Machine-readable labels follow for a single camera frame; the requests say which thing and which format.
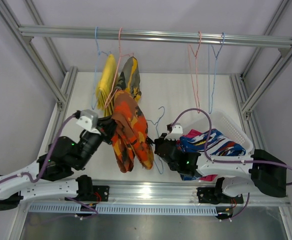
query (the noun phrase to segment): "metal bracket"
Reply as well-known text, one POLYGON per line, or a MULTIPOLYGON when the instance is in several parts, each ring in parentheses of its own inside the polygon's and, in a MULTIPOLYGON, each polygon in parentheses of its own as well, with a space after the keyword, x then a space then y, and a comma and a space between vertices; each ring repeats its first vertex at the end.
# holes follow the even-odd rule
POLYGON ((22 36, 22 38, 24 39, 25 43, 30 44, 34 37, 33 36, 22 36))
POLYGON ((57 102, 57 111, 61 112, 63 111, 64 104, 61 101, 57 102))
POLYGON ((289 53, 290 48, 289 49, 286 49, 286 48, 278 48, 278 51, 280 52, 281 57, 284 58, 289 53))
POLYGON ((252 111, 245 112, 245 119, 246 121, 250 121, 252 118, 252 111))

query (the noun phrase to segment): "hanging rail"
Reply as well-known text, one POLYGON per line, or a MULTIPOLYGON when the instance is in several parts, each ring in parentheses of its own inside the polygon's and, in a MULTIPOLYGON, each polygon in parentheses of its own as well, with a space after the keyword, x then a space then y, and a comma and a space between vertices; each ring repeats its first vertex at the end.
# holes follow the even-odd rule
MULTIPOLYGON (((48 38, 74 38, 94 39, 95 27, 73 26, 45 26, 45 25, 22 25, 19 31, 23 36, 48 37, 48 38)), ((98 39, 118 40, 119 29, 99 27, 98 39)), ((168 31, 142 31, 123 29, 120 34, 121 40, 166 42, 166 43, 198 43, 198 33, 168 32, 168 31)), ((222 34, 201 35, 202 44, 220 45, 223 42, 222 34)), ((229 35, 225 34, 224 45, 246 46, 258 48, 290 49, 292 38, 278 36, 258 35, 229 35)))

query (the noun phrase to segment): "laundry basket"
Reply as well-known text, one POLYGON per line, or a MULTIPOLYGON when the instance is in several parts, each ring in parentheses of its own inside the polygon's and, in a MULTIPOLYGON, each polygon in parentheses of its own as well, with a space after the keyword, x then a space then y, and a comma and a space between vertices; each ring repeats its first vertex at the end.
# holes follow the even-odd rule
MULTIPOLYGON (((230 140, 240 144, 246 150, 246 154, 253 150, 252 141, 224 111, 216 109, 209 116, 213 129, 217 129, 230 140)), ((191 124, 183 126, 183 133, 187 134, 192 129, 201 133, 210 129, 208 119, 203 113, 199 113, 198 119, 191 124)))

